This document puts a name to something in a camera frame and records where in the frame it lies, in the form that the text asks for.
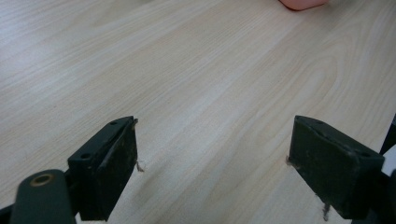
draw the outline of light wood surface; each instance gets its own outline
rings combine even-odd
[[[378,151],[395,21],[391,0],[1,1],[0,206],[134,115],[146,172],[108,223],[348,223],[286,165],[293,118]]]

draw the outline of pink object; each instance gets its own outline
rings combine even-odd
[[[279,0],[285,7],[288,7],[293,10],[304,10],[310,7],[318,7],[323,5],[329,0]]]

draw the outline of screw hole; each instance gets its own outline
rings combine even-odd
[[[82,158],[83,160],[86,160],[86,159],[88,159],[90,156],[91,156],[90,153],[84,153],[84,154],[81,155],[81,158]]]
[[[53,179],[52,174],[43,174],[43,175],[40,175],[40,176],[34,178],[30,182],[30,185],[32,187],[40,187],[40,186],[48,184],[52,179]]]

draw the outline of wood grain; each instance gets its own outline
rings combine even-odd
[[[396,112],[390,0],[18,0],[0,18],[2,207],[134,115],[146,172],[109,223],[325,223],[285,163],[293,117],[378,151]]]

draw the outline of black plastic part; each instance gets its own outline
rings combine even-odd
[[[13,205],[7,206],[0,210],[0,224],[9,223],[11,219]]]
[[[108,220],[136,164],[136,123],[134,117],[109,122],[68,159],[82,220]]]
[[[64,172],[47,170],[24,179],[18,188],[10,223],[76,223]]]
[[[365,218],[384,157],[332,126],[296,116],[290,163],[343,218]]]
[[[385,138],[384,145],[382,145],[379,154],[384,155],[394,145],[396,145],[396,115],[393,122],[390,124],[387,137]]]

